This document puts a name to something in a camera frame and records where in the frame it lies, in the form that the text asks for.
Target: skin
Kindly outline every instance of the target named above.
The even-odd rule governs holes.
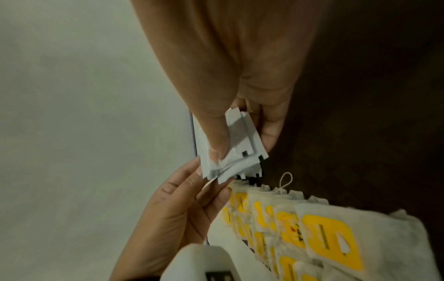
[[[110,281],[160,276],[179,250],[203,244],[229,201],[229,181],[204,188],[200,158],[174,172],[153,194],[123,249]]]
[[[250,112],[267,151],[329,0],[132,0],[166,75],[198,119],[211,160],[230,149],[224,113]]]

